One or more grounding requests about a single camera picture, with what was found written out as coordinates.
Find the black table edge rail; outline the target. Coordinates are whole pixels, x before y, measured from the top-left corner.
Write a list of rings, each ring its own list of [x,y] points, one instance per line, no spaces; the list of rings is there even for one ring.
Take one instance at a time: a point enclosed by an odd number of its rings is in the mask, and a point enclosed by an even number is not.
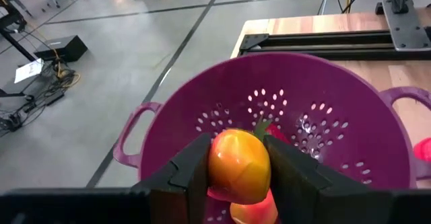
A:
[[[240,44],[238,56],[264,52],[295,52],[330,61],[431,61],[431,50],[396,50],[389,30],[247,34]]]

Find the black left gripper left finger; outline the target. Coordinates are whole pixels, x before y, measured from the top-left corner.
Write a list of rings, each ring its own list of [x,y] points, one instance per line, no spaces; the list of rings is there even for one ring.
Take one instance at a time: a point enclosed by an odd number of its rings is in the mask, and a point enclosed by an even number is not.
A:
[[[204,133],[132,187],[134,224],[203,224],[211,137]]]

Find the reddish orange toy fruit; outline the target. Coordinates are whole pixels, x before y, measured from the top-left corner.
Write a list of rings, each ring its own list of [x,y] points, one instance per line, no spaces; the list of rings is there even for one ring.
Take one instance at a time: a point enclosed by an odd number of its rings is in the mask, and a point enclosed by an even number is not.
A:
[[[266,198],[256,204],[230,204],[230,216],[236,224],[276,224],[278,211],[269,190]]]

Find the black floor box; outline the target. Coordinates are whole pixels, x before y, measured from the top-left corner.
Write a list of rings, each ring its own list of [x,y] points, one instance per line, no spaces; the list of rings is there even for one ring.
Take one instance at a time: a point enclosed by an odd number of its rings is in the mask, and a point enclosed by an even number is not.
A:
[[[43,42],[35,51],[37,58],[52,61],[58,55],[66,63],[79,60],[88,50],[78,35],[51,39]]]

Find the grey metal base plate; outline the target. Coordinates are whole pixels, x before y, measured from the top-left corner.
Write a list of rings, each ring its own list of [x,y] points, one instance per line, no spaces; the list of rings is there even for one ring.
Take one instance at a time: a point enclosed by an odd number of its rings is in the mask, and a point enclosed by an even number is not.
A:
[[[431,40],[421,25],[412,0],[405,0],[407,13],[392,11],[391,2],[383,1],[383,11],[396,51],[426,52],[431,51]]]

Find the white paper sheet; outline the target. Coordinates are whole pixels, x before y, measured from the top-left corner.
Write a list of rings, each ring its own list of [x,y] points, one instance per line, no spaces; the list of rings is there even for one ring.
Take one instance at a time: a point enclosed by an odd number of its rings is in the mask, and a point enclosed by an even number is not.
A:
[[[42,72],[43,67],[44,61],[42,59],[36,59],[31,63],[18,67],[15,70],[14,83],[19,83],[25,79],[39,75]]]

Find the black desk leg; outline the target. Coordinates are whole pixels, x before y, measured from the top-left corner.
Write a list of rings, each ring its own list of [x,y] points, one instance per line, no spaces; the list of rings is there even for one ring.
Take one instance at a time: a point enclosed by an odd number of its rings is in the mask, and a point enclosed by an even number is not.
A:
[[[0,17],[0,35],[6,39],[15,49],[17,49],[23,56],[25,56],[30,62],[36,59],[23,47],[21,44],[14,39],[11,34],[19,34],[25,30],[27,21],[21,15],[21,13],[12,5],[0,2],[0,8],[4,8],[7,14]],[[18,23],[16,30],[9,30],[8,27],[13,23]]]

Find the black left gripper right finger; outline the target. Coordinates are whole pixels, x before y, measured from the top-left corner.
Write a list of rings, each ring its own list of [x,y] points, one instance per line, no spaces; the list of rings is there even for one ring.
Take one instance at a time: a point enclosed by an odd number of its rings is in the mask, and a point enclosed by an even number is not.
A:
[[[365,224],[365,185],[273,136],[264,137],[271,183],[283,224]]]

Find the small yellow lemon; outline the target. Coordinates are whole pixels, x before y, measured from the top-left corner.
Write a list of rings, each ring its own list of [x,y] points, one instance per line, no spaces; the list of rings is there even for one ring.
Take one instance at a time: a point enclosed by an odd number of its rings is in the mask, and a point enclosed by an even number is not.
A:
[[[252,133],[229,128],[215,137],[208,156],[208,195],[237,204],[263,201],[271,164],[262,142]]]

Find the black power brick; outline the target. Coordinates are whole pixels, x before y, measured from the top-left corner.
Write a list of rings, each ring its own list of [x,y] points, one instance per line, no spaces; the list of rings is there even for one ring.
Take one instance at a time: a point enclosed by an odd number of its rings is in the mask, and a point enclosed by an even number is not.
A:
[[[57,91],[44,99],[44,105],[50,106],[54,104],[56,101],[60,100],[65,95],[64,91]]]

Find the red colander bowl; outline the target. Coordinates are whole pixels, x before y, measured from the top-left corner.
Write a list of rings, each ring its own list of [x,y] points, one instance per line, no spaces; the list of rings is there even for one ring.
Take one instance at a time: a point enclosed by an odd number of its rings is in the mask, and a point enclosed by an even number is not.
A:
[[[144,179],[199,135],[211,142],[229,128],[253,130],[262,116],[289,145],[365,185],[365,224],[431,224],[431,163],[414,156],[393,102],[412,98],[431,108],[417,87],[377,91],[325,59],[286,52],[230,59],[198,74],[163,104],[143,103],[130,115],[114,158]],[[134,224],[135,204],[108,221]],[[234,224],[230,203],[208,195],[203,224]]]

